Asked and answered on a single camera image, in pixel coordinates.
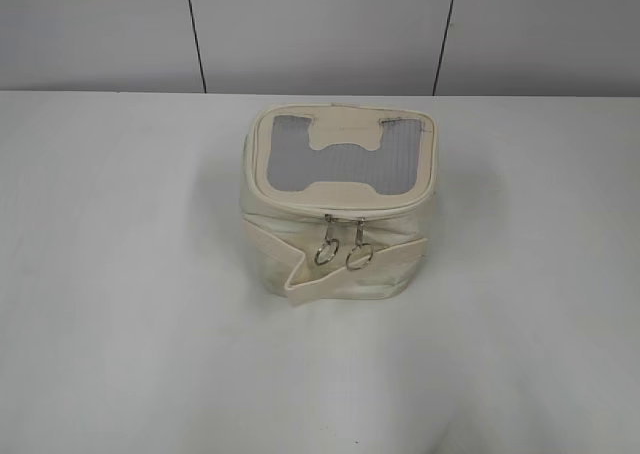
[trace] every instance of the bag top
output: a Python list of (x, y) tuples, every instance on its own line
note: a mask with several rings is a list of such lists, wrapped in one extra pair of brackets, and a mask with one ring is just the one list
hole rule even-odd
[(284, 206), (390, 209), (433, 190), (436, 131), (425, 114), (283, 106), (256, 120), (249, 144), (252, 183)]

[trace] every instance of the white wall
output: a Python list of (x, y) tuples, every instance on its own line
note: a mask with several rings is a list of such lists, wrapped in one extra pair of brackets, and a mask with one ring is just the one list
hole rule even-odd
[(0, 89), (202, 92), (187, 0), (0, 0)]
[[(450, 0), (193, 0), (209, 92), (431, 94)], [(637, 0), (455, 0), (436, 93), (640, 96)], [(201, 92), (187, 0), (0, 0), (0, 89)]]
[(431, 94), (449, 0), (193, 0), (209, 92)]
[(639, 0), (455, 0), (438, 94), (640, 96)]

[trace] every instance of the zipper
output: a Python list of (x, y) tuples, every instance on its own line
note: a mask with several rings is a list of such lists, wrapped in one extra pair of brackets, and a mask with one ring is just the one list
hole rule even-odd
[[(316, 250), (316, 255), (313, 258), (314, 263), (317, 266), (324, 266), (336, 257), (336, 254), (338, 254), (338, 250), (340, 249), (340, 240), (333, 237), (333, 226), (336, 222), (348, 222), (352, 224), (355, 223), (356, 237), (353, 249), (351, 249), (349, 254), (347, 254), (345, 267), (348, 271), (359, 271), (369, 265), (373, 260), (375, 249), (372, 244), (364, 242), (364, 224), (366, 219), (364, 217), (356, 220), (337, 219), (331, 214), (325, 214), (324, 220), (327, 223), (327, 230), (325, 231), (322, 244), (320, 244), (320, 247)], [(357, 254), (360, 254), (360, 256), (357, 259), (354, 258), (354, 260), (352, 260), (352, 257)]]
[(268, 197), (261, 195), (262, 201), (269, 205), (271, 209), (295, 216), (309, 217), (314, 219), (326, 219), (330, 215), (334, 222), (357, 223), (360, 219), (369, 221), (384, 221), (387, 219), (395, 219), (411, 212), (416, 205), (422, 204), (427, 198), (421, 198), (419, 201), (403, 207), (394, 207), (388, 209), (371, 209), (357, 211), (354, 209), (327, 209), (322, 207), (300, 208), (298, 206), (289, 206), (280, 202), (271, 201)]

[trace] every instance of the cosmetic bag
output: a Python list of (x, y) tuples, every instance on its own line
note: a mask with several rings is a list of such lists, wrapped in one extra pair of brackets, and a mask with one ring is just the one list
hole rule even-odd
[(402, 291), (427, 247), (437, 134), (422, 113), (286, 105), (244, 149), (244, 228), (267, 288), (294, 304)]

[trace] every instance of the metal ring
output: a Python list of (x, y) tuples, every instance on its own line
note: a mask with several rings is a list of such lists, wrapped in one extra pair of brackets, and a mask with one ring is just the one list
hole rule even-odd
[[(351, 261), (351, 256), (352, 256), (354, 253), (356, 253), (356, 252), (358, 252), (358, 251), (360, 251), (360, 250), (364, 249), (365, 247), (368, 247), (368, 248), (369, 248), (369, 255), (368, 255), (366, 258), (365, 258), (365, 257), (363, 257), (363, 258), (361, 258), (361, 259), (360, 259), (360, 260), (365, 259), (365, 262), (364, 262), (363, 264), (359, 265), (359, 266), (353, 266), (353, 265), (351, 265), (351, 263), (350, 263), (350, 261)], [(345, 264), (346, 264), (346, 266), (347, 266), (347, 270), (348, 270), (348, 271), (359, 271), (360, 269), (363, 269), (363, 268), (367, 267), (367, 266), (369, 265), (369, 263), (371, 262), (371, 260), (373, 259), (373, 254), (374, 254), (374, 252), (375, 252), (375, 251), (374, 251), (374, 249), (373, 249), (373, 246), (372, 246), (371, 244), (369, 244), (369, 243), (360, 244), (360, 245), (358, 245), (358, 246), (354, 247), (353, 249), (351, 249), (351, 252), (350, 252), (350, 253), (349, 253), (349, 255), (347, 256), (347, 260), (345, 261)]]
[[(327, 249), (327, 247), (333, 247), (333, 250), (329, 253), (329, 256), (326, 259), (321, 261), (320, 255)], [(313, 262), (315, 262), (318, 266), (323, 266), (327, 262), (331, 262), (333, 258), (336, 257), (339, 248), (340, 241), (338, 239), (325, 239), (324, 241), (322, 241), (322, 245), (316, 251), (316, 256), (313, 258)]]

